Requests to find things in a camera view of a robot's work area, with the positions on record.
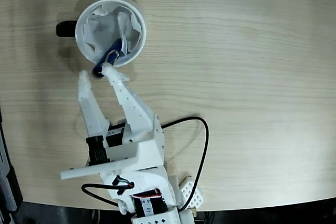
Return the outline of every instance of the black floor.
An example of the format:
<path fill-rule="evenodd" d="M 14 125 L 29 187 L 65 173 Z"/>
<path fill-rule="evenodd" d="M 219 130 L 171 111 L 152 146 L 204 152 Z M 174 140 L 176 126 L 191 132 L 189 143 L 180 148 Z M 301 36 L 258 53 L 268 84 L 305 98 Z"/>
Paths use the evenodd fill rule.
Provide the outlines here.
<path fill-rule="evenodd" d="M 132 216 L 122 216 L 118 211 L 97 211 L 56 207 L 23 202 L 14 214 L 16 224 L 129 224 Z M 336 198 L 304 204 L 248 210 L 199 212 L 195 223 L 202 224 L 297 224 L 336 223 Z"/>

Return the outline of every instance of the white mug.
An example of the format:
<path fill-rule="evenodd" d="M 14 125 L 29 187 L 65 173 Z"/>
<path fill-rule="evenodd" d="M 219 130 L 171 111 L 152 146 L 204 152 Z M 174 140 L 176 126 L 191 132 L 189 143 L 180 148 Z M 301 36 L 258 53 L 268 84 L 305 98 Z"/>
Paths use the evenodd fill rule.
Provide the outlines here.
<path fill-rule="evenodd" d="M 96 56 L 94 54 L 93 48 L 89 44 L 84 42 L 83 32 L 81 31 L 81 29 L 83 28 L 84 24 L 87 22 L 87 19 L 89 15 L 92 13 L 92 11 L 95 10 L 100 5 L 102 5 L 103 3 L 113 3 L 113 4 L 118 4 L 120 6 L 129 8 L 130 10 L 134 12 L 134 14 L 138 18 L 139 23 L 141 25 L 142 36 L 140 38 L 140 41 L 136 49 L 130 52 L 129 54 L 118 58 L 113 64 L 114 67 L 120 67 L 134 60 L 139 55 L 146 41 L 145 18 L 144 18 L 144 15 L 139 5 L 133 0 L 99 0 L 97 2 L 94 2 L 81 13 L 78 20 L 67 20 L 67 21 L 58 23 L 56 26 L 56 35 L 58 37 L 75 37 L 76 43 L 77 43 L 77 46 L 80 52 L 89 61 L 91 61 L 94 64 L 97 64 L 100 60 L 100 57 Z"/>

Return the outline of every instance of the mug rim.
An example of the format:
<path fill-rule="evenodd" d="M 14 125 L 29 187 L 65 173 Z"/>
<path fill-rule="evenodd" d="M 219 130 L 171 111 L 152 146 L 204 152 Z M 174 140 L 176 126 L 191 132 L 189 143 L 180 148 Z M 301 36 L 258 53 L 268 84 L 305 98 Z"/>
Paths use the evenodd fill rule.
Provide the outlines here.
<path fill-rule="evenodd" d="M 85 45 L 86 42 L 84 42 L 83 36 L 79 36 L 79 34 L 80 34 L 80 27 L 83 25 L 83 23 L 86 23 L 87 18 L 89 17 L 89 14 L 95 8 L 97 8 L 99 5 L 101 5 L 102 3 L 106 3 L 106 2 L 120 4 L 120 5 L 123 5 L 123 6 L 129 8 L 129 9 L 131 9 L 135 13 L 136 17 L 138 18 L 140 26 L 141 26 L 141 30 L 142 30 L 142 36 L 139 40 L 139 44 L 136 47 L 136 49 L 133 52 L 127 54 L 127 56 L 126 56 L 127 58 L 121 57 L 118 60 L 116 60 L 115 63 L 113 64 L 114 67 L 120 67 L 120 66 L 126 65 L 127 63 L 134 60 L 140 54 L 140 52 L 142 51 L 142 48 L 143 48 L 143 46 L 145 44 L 145 41 L 146 41 L 145 19 L 144 19 L 144 16 L 141 12 L 141 9 L 140 9 L 139 5 L 135 1 L 133 1 L 133 0 L 99 0 L 99 1 L 93 2 L 91 5 L 86 7 L 83 10 L 83 12 L 79 15 L 79 18 L 77 20 L 77 24 L 76 24 L 76 27 L 75 27 L 76 44 L 77 44 L 77 47 L 78 47 L 79 51 L 85 56 L 85 58 L 87 58 L 89 61 L 91 61 L 94 64 L 98 63 L 98 61 L 100 59 L 94 60 L 94 59 L 92 59 L 92 57 L 87 55 L 88 52 L 85 49 L 85 46 L 89 47 L 89 45 L 87 45 L 87 44 Z"/>

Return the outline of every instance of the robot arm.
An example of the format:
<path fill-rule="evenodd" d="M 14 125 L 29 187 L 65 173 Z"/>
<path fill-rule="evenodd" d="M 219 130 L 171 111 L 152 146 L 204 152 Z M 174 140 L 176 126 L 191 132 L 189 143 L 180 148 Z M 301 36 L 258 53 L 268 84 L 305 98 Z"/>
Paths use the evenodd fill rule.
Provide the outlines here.
<path fill-rule="evenodd" d="M 102 74 L 113 86 L 125 113 L 125 123 L 112 125 L 91 91 L 89 75 L 79 74 L 78 101 L 88 131 L 88 166 L 61 172 L 61 178 L 99 174 L 105 185 L 134 186 L 111 190 L 122 214 L 135 213 L 133 224 L 192 224 L 189 209 L 178 212 L 185 199 L 177 176 L 168 177 L 163 166 L 164 134 L 159 118 L 125 83 L 129 78 L 109 63 Z"/>

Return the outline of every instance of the wire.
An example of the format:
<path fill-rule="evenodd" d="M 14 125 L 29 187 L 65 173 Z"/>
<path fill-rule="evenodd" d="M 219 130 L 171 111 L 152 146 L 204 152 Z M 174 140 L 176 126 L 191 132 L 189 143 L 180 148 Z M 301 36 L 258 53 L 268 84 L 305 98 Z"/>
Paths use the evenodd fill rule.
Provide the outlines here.
<path fill-rule="evenodd" d="M 117 180 L 118 180 L 119 182 L 124 182 L 124 183 L 128 184 L 129 186 L 132 186 L 132 183 L 133 183 L 133 182 L 129 182 L 129 181 L 128 181 L 127 179 L 125 179 L 125 178 L 120 177 L 119 175 L 117 175 Z"/>
<path fill-rule="evenodd" d="M 205 127 L 205 144 L 204 144 L 204 149 L 203 149 L 203 154 L 202 154 L 201 162 L 199 164 L 198 171 L 197 171 L 197 174 L 196 174 L 194 187 L 193 187 L 193 189 L 191 191 L 191 194 L 190 194 L 188 200 L 186 201 L 186 203 L 183 205 L 182 208 L 178 209 L 178 212 L 182 212 L 184 209 L 187 208 L 187 206 L 189 205 L 189 203 L 192 200 L 193 195 L 194 195 L 194 193 L 196 191 L 197 183 L 198 183 L 198 180 L 199 180 L 199 177 L 201 175 L 202 168 L 203 168 L 206 151 L 208 149 L 208 144 L 209 144 L 209 127 L 208 127 L 206 121 L 203 118 L 199 117 L 199 116 L 189 116 L 187 118 L 182 118 L 182 119 L 173 121 L 171 123 L 164 124 L 161 127 L 163 129 L 165 129 L 165 128 L 171 127 L 173 125 L 176 125 L 178 123 L 182 123 L 182 122 L 186 122 L 186 121 L 191 121 L 191 120 L 199 120 L 199 121 L 201 121 L 204 124 L 204 127 Z"/>
<path fill-rule="evenodd" d="M 109 189 L 109 190 L 127 190 L 127 189 L 132 189 L 134 187 L 134 183 L 132 185 L 126 185 L 126 186 L 114 186 L 114 185 L 102 185 L 102 184 L 92 184 L 92 183 L 88 183 L 88 184 L 84 184 L 82 185 L 82 191 L 83 193 L 91 196 L 92 198 L 95 198 L 97 200 L 103 201 L 107 204 L 113 205 L 115 207 L 118 206 L 117 203 L 115 203 L 114 201 L 105 199 L 97 194 L 94 194 L 93 192 L 87 190 L 86 188 L 100 188 L 100 189 Z"/>
<path fill-rule="evenodd" d="M 138 194 L 132 195 L 133 198 L 160 198 L 162 197 L 161 194 L 153 194 L 153 195 L 146 195 L 146 196 L 139 196 Z"/>

